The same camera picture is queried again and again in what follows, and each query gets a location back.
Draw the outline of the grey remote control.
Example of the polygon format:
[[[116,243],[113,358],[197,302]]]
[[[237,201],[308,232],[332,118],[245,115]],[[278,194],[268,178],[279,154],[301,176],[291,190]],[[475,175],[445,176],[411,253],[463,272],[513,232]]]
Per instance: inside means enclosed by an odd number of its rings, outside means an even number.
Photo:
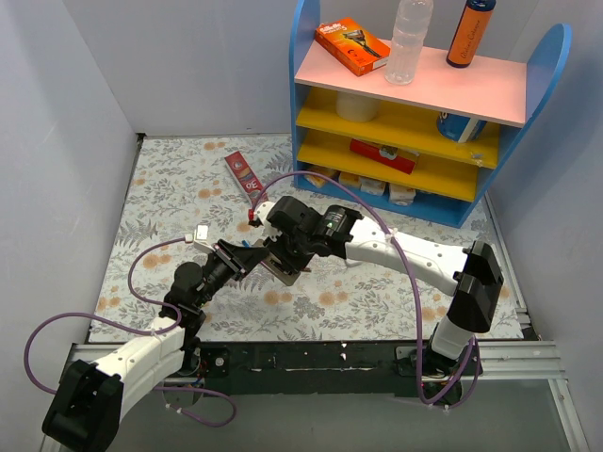
[[[264,246],[266,247],[266,240],[262,240],[262,239],[258,239],[254,245],[256,247],[259,246]],[[271,255],[269,254],[269,257],[267,259],[264,260],[265,264],[264,267],[274,276],[276,277],[279,281],[281,281],[285,286],[292,286],[294,284],[294,282],[300,277],[301,272],[299,274],[294,274],[294,275],[285,275],[284,273],[280,272],[274,265],[273,263],[270,261]]]

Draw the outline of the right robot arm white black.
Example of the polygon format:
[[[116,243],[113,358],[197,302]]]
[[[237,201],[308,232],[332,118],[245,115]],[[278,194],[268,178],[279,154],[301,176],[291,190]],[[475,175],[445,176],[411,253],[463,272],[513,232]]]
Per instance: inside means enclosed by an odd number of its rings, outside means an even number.
[[[422,353],[427,374],[451,372],[471,337],[491,328],[504,278],[487,243],[463,248],[386,234],[356,210],[331,205],[320,213],[290,196],[260,204],[254,217],[264,227],[264,244],[281,280],[298,278],[315,256],[336,256],[413,275],[450,296],[448,311]]]

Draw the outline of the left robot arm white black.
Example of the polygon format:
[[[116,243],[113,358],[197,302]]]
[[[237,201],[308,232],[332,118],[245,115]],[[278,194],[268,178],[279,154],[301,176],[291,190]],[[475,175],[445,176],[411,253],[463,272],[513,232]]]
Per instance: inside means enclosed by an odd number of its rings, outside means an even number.
[[[160,314],[144,333],[92,362],[73,362],[63,374],[42,431],[72,451],[105,451],[123,417],[156,385],[176,373],[193,375],[201,363],[191,347],[205,320],[204,305],[229,281],[246,277],[268,249],[223,240],[200,266],[176,268]]]

